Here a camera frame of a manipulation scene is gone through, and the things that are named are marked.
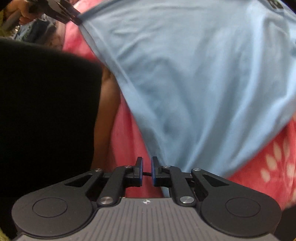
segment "person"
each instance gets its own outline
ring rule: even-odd
[[[9,33],[1,29],[1,25],[8,19],[15,11],[20,10],[22,16],[20,17],[19,24],[25,25],[38,17],[37,13],[29,13],[30,3],[26,0],[12,0],[1,12],[0,12],[0,37],[5,37]]]

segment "pink fabric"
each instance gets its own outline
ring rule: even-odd
[[[75,8],[85,12],[101,0],[80,0]],[[97,60],[73,23],[66,26],[64,51],[90,60]],[[246,166],[229,180],[273,197],[282,209],[296,203],[296,115],[287,126]],[[150,158],[139,128],[121,95],[121,104],[114,122],[108,158],[109,168],[133,165],[138,156],[144,158],[144,171],[150,171]],[[129,188],[129,197],[161,197],[151,178],[143,180],[143,187]]]

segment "blue fabric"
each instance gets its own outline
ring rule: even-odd
[[[227,177],[296,110],[296,15],[282,2],[110,0],[80,18],[162,165]]]

